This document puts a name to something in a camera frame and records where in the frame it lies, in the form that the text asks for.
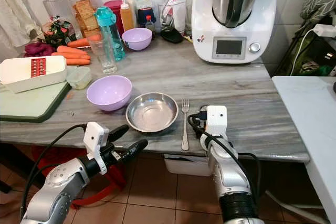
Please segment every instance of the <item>green cutting board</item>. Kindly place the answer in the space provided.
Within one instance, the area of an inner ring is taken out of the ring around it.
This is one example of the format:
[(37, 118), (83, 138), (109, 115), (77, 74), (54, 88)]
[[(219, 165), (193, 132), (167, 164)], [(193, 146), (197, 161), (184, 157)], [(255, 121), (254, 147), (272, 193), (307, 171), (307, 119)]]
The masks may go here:
[(43, 122), (51, 117), (70, 89), (64, 81), (14, 94), (0, 85), (0, 120)]

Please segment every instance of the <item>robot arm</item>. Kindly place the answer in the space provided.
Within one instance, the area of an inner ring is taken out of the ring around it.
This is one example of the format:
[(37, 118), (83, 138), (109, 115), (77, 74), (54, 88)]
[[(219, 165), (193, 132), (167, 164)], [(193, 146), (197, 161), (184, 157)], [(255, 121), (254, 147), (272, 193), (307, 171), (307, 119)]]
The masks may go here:
[(127, 130), (128, 126), (123, 125), (109, 133), (105, 127), (96, 122), (89, 122), (84, 136), (89, 153), (55, 167), (47, 175), (41, 190), (31, 199), (21, 224), (63, 223), (71, 202), (89, 183), (90, 177), (98, 172), (106, 173), (111, 165), (127, 162), (147, 146), (147, 140), (140, 140), (119, 155), (114, 151), (112, 143), (106, 145), (109, 138), (115, 141)]
[[(238, 153), (226, 136), (226, 107), (208, 106), (206, 132), (221, 142), (233, 155)], [(258, 218), (249, 181), (233, 158), (212, 138), (201, 135), (201, 145), (207, 150), (208, 165), (213, 171), (216, 192), (225, 224), (263, 224)]]

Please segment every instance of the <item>lavender plastic bowl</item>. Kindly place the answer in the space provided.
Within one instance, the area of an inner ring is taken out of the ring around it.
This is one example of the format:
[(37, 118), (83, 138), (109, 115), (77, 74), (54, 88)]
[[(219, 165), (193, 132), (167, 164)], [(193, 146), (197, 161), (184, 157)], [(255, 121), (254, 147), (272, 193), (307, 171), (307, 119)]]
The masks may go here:
[(88, 100), (105, 111), (123, 107), (131, 97), (132, 83), (124, 76), (106, 76), (90, 85), (86, 92)]
[(133, 28), (121, 35), (126, 46), (139, 51), (145, 49), (152, 41), (152, 31), (147, 28)]

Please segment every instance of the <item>metal fork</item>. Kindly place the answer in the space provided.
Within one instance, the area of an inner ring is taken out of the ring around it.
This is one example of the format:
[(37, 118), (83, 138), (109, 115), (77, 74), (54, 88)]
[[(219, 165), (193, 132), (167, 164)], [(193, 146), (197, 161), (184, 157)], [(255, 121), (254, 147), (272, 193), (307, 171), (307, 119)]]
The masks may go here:
[(184, 113), (184, 130), (181, 149), (184, 151), (189, 150), (189, 143), (187, 137), (187, 112), (189, 111), (189, 99), (182, 99), (182, 112)]

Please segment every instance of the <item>gray marble table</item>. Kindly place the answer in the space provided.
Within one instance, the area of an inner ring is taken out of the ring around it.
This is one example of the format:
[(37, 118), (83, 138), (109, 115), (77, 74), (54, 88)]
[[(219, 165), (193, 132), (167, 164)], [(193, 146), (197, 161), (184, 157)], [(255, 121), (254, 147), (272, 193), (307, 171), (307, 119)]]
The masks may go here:
[[(90, 65), (93, 79), (103, 76), (97, 59)], [(117, 74), (133, 83), (131, 99), (147, 92), (162, 92), (180, 105), (190, 99), (190, 113), (203, 104), (227, 106), (227, 136), (239, 152), (252, 152), (267, 160), (307, 162), (309, 156), (300, 136), (261, 60), (247, 65), (216, 65), (201, 60), (187, 41), (171, 44), (160, 38), (140, 52), (127, 51)], [(43, 123), (1, 122), (0, 141), (46, 145), (77, 123), (97, 121), (113, 129), (126, 124), (126, 107), (103, 113), (86, 98), (86, 89), (70, 90), (53, 116)], [(147, 138), (149, 152), (205, 155), (188, 125), (190, 150), (181, 150), (183, 115), (180, 110), (168, 129), (144, 134), (130, 129), (116, 141), (118, 148)], [(74, 130), (57, 146), (83, 147), (83, 132)]]

